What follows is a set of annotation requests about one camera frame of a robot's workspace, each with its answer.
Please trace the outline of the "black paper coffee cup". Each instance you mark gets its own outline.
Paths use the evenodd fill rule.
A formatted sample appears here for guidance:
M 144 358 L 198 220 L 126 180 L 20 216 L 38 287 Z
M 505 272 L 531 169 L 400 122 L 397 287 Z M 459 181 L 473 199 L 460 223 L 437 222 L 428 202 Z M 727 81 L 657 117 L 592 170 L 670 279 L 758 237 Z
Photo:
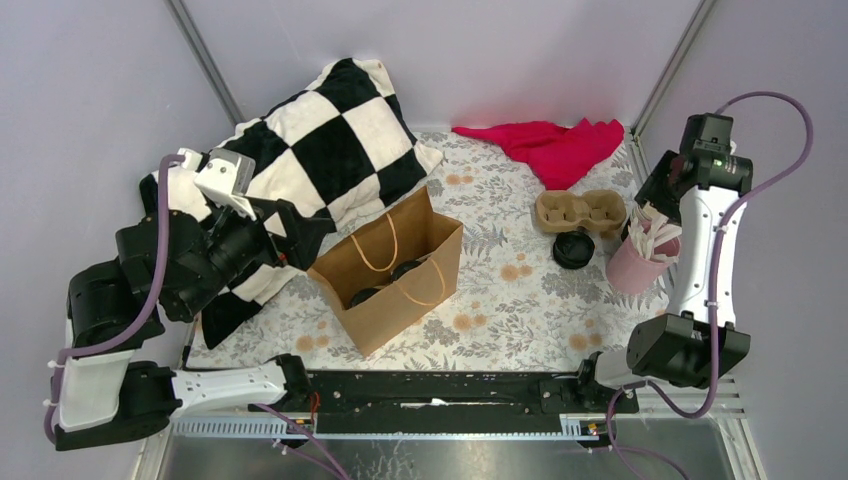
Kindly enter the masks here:
M 408 272 L 418 268 L 422 262 L 420 260 L 409 260 L 400 263 L 396 268 L 394 268 L 390 274 L 390 281 L 396 282 L 400 278 L 402 278 Z

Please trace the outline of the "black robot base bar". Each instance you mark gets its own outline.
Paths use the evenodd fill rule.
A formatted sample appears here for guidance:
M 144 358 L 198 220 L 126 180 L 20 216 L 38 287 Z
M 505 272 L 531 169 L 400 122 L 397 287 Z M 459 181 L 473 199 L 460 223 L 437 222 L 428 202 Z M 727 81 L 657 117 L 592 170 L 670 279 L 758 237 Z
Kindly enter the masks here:
M 284 374 L 277 412 L 295 414 L 323 437 L 377 439 L 567 439 L 605 437 L 604 417 L 635 414 L 635 395 L 617 395 L 578 372 L 309 370 L 291 354 L 270 360 Z

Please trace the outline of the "brown paper bag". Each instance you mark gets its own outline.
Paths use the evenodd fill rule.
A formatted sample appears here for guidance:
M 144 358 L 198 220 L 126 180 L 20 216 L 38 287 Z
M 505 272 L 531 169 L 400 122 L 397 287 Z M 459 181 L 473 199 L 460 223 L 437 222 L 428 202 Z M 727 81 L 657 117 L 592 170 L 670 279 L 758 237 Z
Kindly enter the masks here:
M 422 187 L 330 248 L 307 275 L 367 357 L 456 292 L 463 234 Z

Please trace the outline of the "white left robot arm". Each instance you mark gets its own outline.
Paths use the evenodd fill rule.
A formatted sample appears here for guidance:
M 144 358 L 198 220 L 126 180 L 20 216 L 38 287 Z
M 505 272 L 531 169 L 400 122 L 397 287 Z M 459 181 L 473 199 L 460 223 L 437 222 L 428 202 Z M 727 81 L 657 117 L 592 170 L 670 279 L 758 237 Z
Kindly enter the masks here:
M 246 405 L 296 411 L 311 384 L 302 360 L 281 354 L 241 369 L 186 372 L 137 361 L 164 321 L 189 322 L 234 280 L 262 266 L 305 268 L 334 222 L 285 200 L 231 208 L 208 223 L 159 210 L 116 235 L 118 254 L 68 287 L 66 345 L 53 364 L 45 431 L 59 451 L 140 440 L 184 414 Z

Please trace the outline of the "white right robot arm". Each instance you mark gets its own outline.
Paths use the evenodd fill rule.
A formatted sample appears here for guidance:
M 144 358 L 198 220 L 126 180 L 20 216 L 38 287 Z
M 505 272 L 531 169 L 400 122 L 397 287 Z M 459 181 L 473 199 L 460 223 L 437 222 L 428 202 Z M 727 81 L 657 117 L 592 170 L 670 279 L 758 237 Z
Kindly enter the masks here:
M 751 189 L 750 159 L 733 155 L 732 118 L 688 118 L 678 151 L 667 151 L 637 193 L 682 229 L 681 251 L 666 313 L 638 324 L 625 348 L 584 360 L 573 386 L 575 402 L 597 412 L 613 391 L 658 379 L 709 390 L 748 354 L 751 338 L 736 330 L 732 271 Z

